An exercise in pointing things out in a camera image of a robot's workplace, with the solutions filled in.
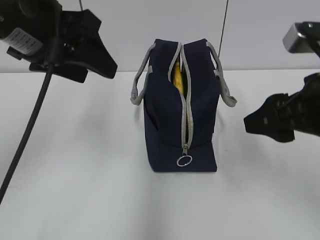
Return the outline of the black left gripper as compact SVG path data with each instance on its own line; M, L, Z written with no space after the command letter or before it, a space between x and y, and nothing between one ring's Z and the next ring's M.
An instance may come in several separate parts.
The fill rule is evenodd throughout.
M6 9L7 54L29 62L31 72L47 72L84 83L88 70L108 79L118 65L100 35L101 21L90 11L61 8Z

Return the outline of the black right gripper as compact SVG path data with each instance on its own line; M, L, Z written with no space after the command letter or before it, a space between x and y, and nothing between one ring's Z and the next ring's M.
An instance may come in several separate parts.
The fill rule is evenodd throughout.
M320 74L313 73L303 79L303 88L289 97L288 93L269 96L262 106L244 119L245 131L263 135L279 143L295 139L294 131L320 135ZM285 102L287 128L281 124L278 108Z

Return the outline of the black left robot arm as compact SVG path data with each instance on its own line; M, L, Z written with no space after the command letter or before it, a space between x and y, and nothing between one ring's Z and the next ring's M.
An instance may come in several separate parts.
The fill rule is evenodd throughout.
M118 65L100 35L101 20L89 9L64 10L57 0L2 0L0 40L7 54L32 72L84 83L88 72L113 79Z

